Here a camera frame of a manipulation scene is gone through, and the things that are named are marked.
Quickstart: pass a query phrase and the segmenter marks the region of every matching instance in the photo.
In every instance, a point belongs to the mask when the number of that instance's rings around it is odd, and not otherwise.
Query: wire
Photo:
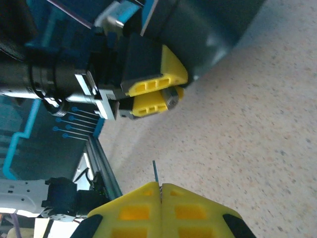
[[[69,9],[65,5],[61,4],[57,0],[47,0],[47,1],[49,3],[51,3],[51,4],[53,4],[54,6],[56,6],[58,9],[62,10],[63,12],[65,12],[67,15],[69,15],[71,18],[73,18],[74,20],[76,20],[80,24],[86,26],[88,29],[91,29],[93,27],[92,23],[90,23],[89,21],[85,20],[83,17],[79,16],[78,14],[76,14],[71,9]]]
[[[81,172],[80,175],[74,180],[74,182],[77,182],[83,175],[85,175],[88,183],[92,186],[93,182],[88,177],[88,170],[89,168],[84,169],[83,172]]]
[[[13,222],[13,225],[14,225],[14,228],[15,228],[16,238],[22,238],[20,225],[19,225],[19,221],[18,221],[18,216],[15,213],[10,214],[10,215],[11,215],[12,222]]]

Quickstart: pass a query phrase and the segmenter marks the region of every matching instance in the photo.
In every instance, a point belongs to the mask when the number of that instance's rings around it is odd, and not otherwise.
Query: yellow 3d-printed part
[[[159,184],[151,182],[88,214],[103,216],[94,238],[160,238]]]
[[[172,184],[162,185],[162,238],[235,238],[224,214],[234,210]]]
[[[188,73],[181,61],[165,45],[162,47],[161,77],[135,83],[127,95],[137,95],[154,92],[170,86],[185,84],[188,81]]]
[[[175,87],[179,100],[184,97],[184,89]],[[167,110],[165,100],[160,91],[146,93],[134,97],[132,114],[136,117],[145,117],[154,113],[162,113]]]
[[[251,238],[234,236],[224,215],[238,220],[234,210],[172,184],[147,185],[88,214],[102,215],[93,238]],[[245,223],[236,224],[243,229]]]

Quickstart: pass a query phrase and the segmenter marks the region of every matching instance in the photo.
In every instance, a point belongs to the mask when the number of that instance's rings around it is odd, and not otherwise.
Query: black cable
[[[54,220],[49,220],[48,225],[46,226],[43,238],[48,238],[53,226]]]
[[[74,182],[77,182],[85,174],[88,183],[92,186],[93,182],[88,177],[88,170],[89,168],[84,169],[83,172],[81,172],[80,175],[74,180]]]

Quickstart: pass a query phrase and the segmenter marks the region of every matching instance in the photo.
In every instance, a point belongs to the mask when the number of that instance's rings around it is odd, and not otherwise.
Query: blue stripe
[[[95,128],[95,131],[94,131],[94,134],[93,134],[93,137],[95,137],[95,138],[99,137],[101,130],[104,126],[104,122],[105,122],[105,119],[99,118],[97,125],[96,125],[96,128]]]
[[[118,17],[118,21],[119,22],[123,22],[126,23],[131,16],[133,16],[133,14],[136,13],[137,10],[139,10],[139,6],[135,5],[135,4],[131,4],[130,7],[128,8],[128,10],[126,10],[125,12],[123,12],[119,17]]]
[[[146,0],[142,9],[142,27],[148,19],[154,0]]]
[[[10,172],[10,167],[12,164],[12,160],[15,154],[15,150],[16,150],[16,146],[19,142],[20,138],[25,138],[25,139],[29,139],[32,129],[33,129],[33,125],[35,122],[35,118],[36,115],[38,113],[38,110],[40,108],[41,105],[41,100],[36,99],[33,102],[30,114],[29,114],[29,118],[26,122],[25,125],[25,129],[24,132],[16,132],[15,134],[13,134],[10,145],[9,145],[9,149],[8,149],[8,153],[6,155],[6,158],[4,160],[4,164],[3,164],[3,174],[4,176],[6,176],[7,179],[12,179],[12,180],[16,180],[16,177]]]

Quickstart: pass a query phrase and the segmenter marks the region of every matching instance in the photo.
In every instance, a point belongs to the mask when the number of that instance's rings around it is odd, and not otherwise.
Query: speckled floor
[[[123,192],[154,180],[236,209],[257,237],[317,238],[317,2],[268,0],[173,111],[106,122]]]

